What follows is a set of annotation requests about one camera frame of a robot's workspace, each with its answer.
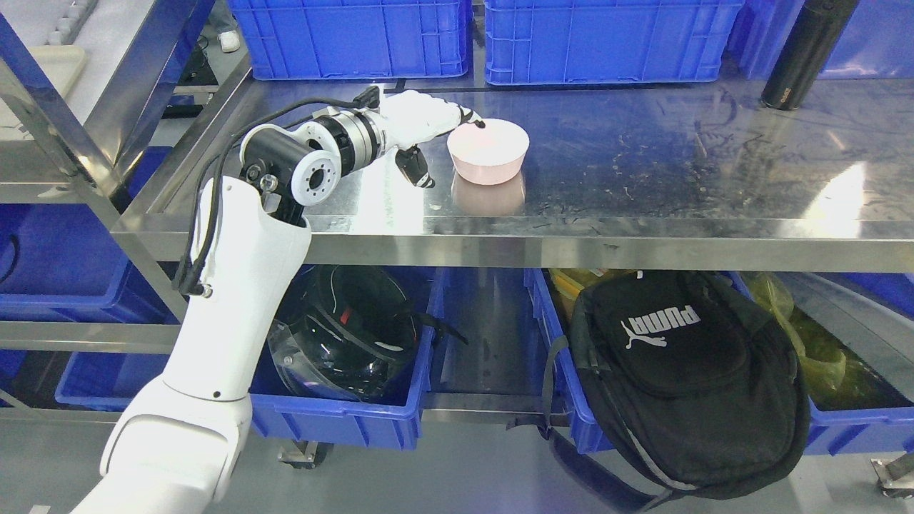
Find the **blue plastic crate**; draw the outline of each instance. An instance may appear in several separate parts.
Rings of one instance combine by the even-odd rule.
[[[143,152],[143,158],[140,159],[140,164],[133,171],[130,186],[127,188],[127,194],[130,195],[130,198],[136,198],[136,195],[140,194],[140,190],[152,178],[155,170],[162,165],[171,151],[171,146],[150,146],[146,148],[146,151]]]
[[[19,372],[22,362],[26,360],[26,354],[23,349],[0,350],[0,389],[10,392],[9,385]],[[0,407],[7,406],[6,402],[0,400]]]
[[[743,0],[485,0],[492,84],[705,82]]]
[[[470,0],[228,0],[255,79],[456,77]]]
[[[831,412],[810,407],[807,455],[914,451],[914,407]]]
[[[388,268],[430,314],[443,316],[446,271],[431,268]],[[250,387],[252,425],[264,437],[352,444],[371,448],[412,450],[420,436],[421,399],[431,389],[431,342],[434,330],[421,334],[420,350],[409,387],[390,404],[342,402],[289,396],[264,349]],[[149,380],[162,372],[167,356],[75,353],[70,359],[56,398],[96,411],[121,412]]]
[[[0,320],[162,323],[167,308],[84,205],[0,205]]]
[[[748,79],[771,75],[802,5],[803,0],[746,0],[728,49]],[[911,26],[910,0],[860,0],[819,78],[914,77]]]
[[[727,273],[734,288],[749,295],[749,289],[735,273]],[[524,285],[533,302],[534,317],[547,345],[564,334],[541,270],[528,269]],[[562,350],[557,359],[556,387],[569,407],[571,438],[581,454],[612,449],[597,425],[578,380],[571,353]],[[810,401],[810,434],[807,455],[837,455],[914,450],[914,407],[823,412]]]
[[[93,411],[123,412],[136,393],[162,373],[166,362],[167,355],[76,352],[54,397]]]
[[[914,273],[842,273],[879,303],[914,318]]]

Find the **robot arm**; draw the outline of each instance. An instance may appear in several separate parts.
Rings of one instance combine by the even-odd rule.
[[[222,499],[250,428],[248,388],[264,339],[311,244],[304,207],[383,155],[420,155],[416,144],[478,119],[454,103],[406,91],[375,109],[316,112],[293,132],[272,124],[251,130],[241,147],[241,179],[219,184],[214,238],[200,275],[204,293],[191,296],[165,370],[115,424],[101,458],[103,479],[72,512],[187,514]],[[417,173],[424,178],[414,184],[433,184],[421,166],[404,171]],[[202,198],[210,198],[215,183],[207,182]],[[194,254],[208,219],[204,203]]]

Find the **wire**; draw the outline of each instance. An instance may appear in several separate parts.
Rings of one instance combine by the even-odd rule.
[[[282,128],[284,128],[284,129],[286,129],[286,130],[289,130],[289,129],[291,129],[291,128],[293,128],[293,127],[296,127],[296,126],[298,126],[298,125],[300,125],[300,124],[302,124],[302,123],[310,122],[313,118],[314,118],[314,117],[313,117],[311,114],[308,114],[307,116],[305,116],[305,117],[303,117],[303,118],[300,118],[300,119],[298,119],[298,120],[295,120],[295,121],[292,122],[292,123],[287,123],[287,124],[283,125]]]
[[[22,253],[22,249],[19,246],[19,236],[10,234],[9,244],[13,247],[13,258],[10,260],[9,268],[6,269],[3,275],[0,275],[0,284],[5,282],[16,270],[16,265],[19,263],[19,255]]]
[[[229,152],[231,152],[231,149],[234,148],[239,143],[239,141],[245,136],[245,134],[247,134],[254,127],[257,127],[264,123],[271,122],[271,121],[275,120],[276,118],[279,118],[280,116],[283,116],[284,114],[292,112],[305,105],[312,105],[315,103],[331,105],[331,106],[338,107],[341,109],[360,109],[360,108],[366,107],[363,102],[345,102],[345,101],[336,100],[333,98],[323,98],[323,97],[306,98],[303,100],[299,100],[298,102],[290,103],[289,105],[286,105],[279,111],[271,112],[251,123],[248,123],[248,124],[244,125],[243,127],[241,127],[237,132],[233,133],[229,137],[228,143],[226,144],[226,146],[222,150],[222,152],[218,155],[218,157],[214,158],[214,160],[216,160],[216,159],[218,160],[218,163],[216,165],[216,169],[213,171],[213,177],[212,177],[213,184],[212,184],[212,191],[211,191],[210,198],[209,198],[209,216],[207,218],[207,231],[204,235],[203,242],[200,245],[200,252],[197,255],[197,258],[193,260],[193,263],[190,264],[189,270],[188,270],[188,263],[191,261],[190,254],[191,254],[191,251],[193,250],[194,234],[195,234],[196,227],[197,227],[197,224],[196,224],[197,211],[199,209],[199,204],[195,199],[194,216],[193,216],[193,219],[191,220],[190,231],[187,234],[187,244],[185,247],[185,249],[186,249],[185,255],[182,256],[182,258],[181,258],[181,263],[178,267],[177,275],[175,276],[175,281],[174,281],[174,284],[177,285],[179,292],[181,292],[182,294],[194,294],[194,295],[199,295],[199,294],[204,293],[205,289],[204,289],[203,284],[200,283],[200,276],[203,273],[203,266],[207,261],[207,258],[209,256],[209,251],[212,249],[213,239],[216,236],[216,223],[218,221],[219,201],[221,200],[221,196],[222,196],[222,170],[225,167],[225,163],[229,157]],[[308,121],[308,119],[310,119],[310,116],[308,118],[304,118],[302,121],[294,122],[294,123],[290,124],[289,126],[294,126],[295,124],[298,124],[298,123],[304,123],[304,122]],[[213,162],[213,160],[210,160],[210,162],[207,163],[207,165],[204,167],[204,170],[201,173],[201,176],[199,179],[199,183],[197,184],[197,190],[199,190],[200,187],[204,184],[204,178],[207,175],[207,173],[206,173],[207,169],[211,166],[212,162]]]

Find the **shelf caster wheel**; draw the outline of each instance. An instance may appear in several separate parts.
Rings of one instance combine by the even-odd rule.
[[[886,498],[914,498],[914,452],[907,453],[894,461],[872,459],[870,463],[876,471],[876,487]]]
[[[327,458],[333,445],[317,441],[292,441],[294,450],[280,452],[279,461],[295,469],[315,469]]]
[[[879,489],[882,490],[882,496],[886,498],[893,499],[911,499],[914,498],[914,489],[886,489],[882,487],[881,484],[877,483]]]

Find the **black water bottle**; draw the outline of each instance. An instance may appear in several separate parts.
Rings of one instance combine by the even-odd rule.
[[[858,2],[806,0],[761,93],[765,105],[782,111],[800,107]]]

